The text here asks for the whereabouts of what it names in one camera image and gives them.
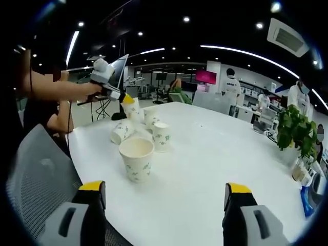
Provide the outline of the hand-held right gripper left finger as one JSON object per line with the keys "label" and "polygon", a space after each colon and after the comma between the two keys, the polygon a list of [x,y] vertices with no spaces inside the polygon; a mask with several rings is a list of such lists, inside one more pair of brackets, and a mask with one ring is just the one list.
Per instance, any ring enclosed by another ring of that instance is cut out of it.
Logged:
{"label": "hand-held right gripper left finger", "polygon": [[104,245],[106,183],[79,187],[71,202],[60,205],[45,221],[43,245]]}

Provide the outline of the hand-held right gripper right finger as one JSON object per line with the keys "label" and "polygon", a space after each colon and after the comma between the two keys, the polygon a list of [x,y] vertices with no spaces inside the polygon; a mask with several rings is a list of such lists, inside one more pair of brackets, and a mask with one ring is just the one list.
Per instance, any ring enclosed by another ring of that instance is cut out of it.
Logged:
{"label": "hand-held right gripper right finger", "polygon": [[225,184],[224,245],[289,245],[281,221],[244,185]]}

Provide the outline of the person's left hand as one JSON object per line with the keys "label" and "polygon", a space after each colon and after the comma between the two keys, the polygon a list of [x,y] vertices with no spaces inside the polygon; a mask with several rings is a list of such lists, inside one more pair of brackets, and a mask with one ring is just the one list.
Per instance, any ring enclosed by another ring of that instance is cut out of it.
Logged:
{"label": "person's left hand", "polygon": [[76,101],[87,101],[89,96],[99,94],[102,90],[102,86],[93,83],[78,84],[78,96]]}

